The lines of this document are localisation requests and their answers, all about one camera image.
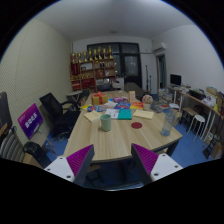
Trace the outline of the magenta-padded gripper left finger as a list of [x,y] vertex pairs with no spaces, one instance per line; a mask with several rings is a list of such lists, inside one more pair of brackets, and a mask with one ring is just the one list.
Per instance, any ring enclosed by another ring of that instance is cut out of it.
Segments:
[[94,145],[91,144],[68,157],[58,157],[45,171],[82,186],[94,154]]

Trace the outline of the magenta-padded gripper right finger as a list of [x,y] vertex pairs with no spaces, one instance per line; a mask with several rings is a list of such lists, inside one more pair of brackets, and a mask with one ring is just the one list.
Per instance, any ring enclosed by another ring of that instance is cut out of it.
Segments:
[[132,143],[131,154],[144,185],[150,184],[182,169],[166,153],[156,154],[143,146]]

